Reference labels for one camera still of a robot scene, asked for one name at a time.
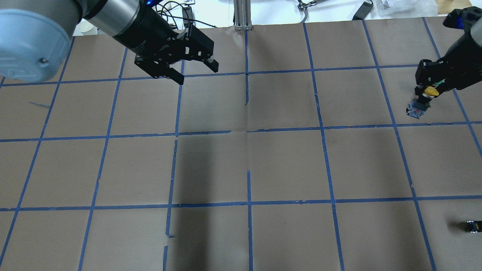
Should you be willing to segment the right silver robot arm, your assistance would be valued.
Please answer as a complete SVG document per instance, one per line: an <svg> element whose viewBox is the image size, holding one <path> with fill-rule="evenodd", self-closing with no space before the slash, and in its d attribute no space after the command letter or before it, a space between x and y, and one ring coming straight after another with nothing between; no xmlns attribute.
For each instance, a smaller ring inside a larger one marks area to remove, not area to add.
<svg viewBox="0 0 482 271"><path fill-rule="evenodd" d="M481 8L454 9L443 25L462 29L463 35L438 60L420 60L415 73L415 95L422 97L433 87L438 94L452 89L463 90L481 81Z"/></svg>

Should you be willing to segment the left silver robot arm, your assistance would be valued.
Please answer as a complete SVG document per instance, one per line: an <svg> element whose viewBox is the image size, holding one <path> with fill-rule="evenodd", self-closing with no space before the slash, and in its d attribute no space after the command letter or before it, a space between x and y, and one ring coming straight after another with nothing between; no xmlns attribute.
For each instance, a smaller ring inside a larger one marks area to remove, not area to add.
<svg viewBox="0 0 482 271"><path fill-rule="evenodd" d="M171 29L155 10L157 0L2 0L0 72L24 82L46 82L67 57L76 26L86 20L136 55L135 65L153 78L179 85L171 67L181 60L218 72L215 43L195 26Z"/></svg>

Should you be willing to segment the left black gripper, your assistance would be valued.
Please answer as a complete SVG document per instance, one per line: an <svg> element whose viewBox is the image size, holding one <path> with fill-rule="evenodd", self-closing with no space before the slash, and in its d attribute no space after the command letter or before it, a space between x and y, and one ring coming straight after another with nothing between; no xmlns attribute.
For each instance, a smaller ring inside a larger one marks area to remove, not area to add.
<svg viewBox="0 0 482 271"><path fill-rule="evenodd" d="M198 61L214 73L219 71L213 57L214 41L195 26L182 33L173 31L152 8L140 8L126 31L113 38L134 52L134 64L153 78L163 77L183 85L184 76L171 67L181 60Z"/></svg>

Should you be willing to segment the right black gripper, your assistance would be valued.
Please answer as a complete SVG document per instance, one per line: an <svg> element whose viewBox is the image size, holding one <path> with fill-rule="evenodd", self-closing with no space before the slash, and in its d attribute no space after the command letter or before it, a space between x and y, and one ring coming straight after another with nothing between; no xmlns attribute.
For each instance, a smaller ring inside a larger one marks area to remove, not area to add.
<svg viewBox="0 0 482 271"><path fill-rule="evenodd" d="M420 60L416 73L415 82L417 86L414 89L416 96L420 96L422 92L429 86L442 85L439 93L458 89L453 78L453 69L456 66L454 60L441 58L437 61L430 59Z"/></svg>

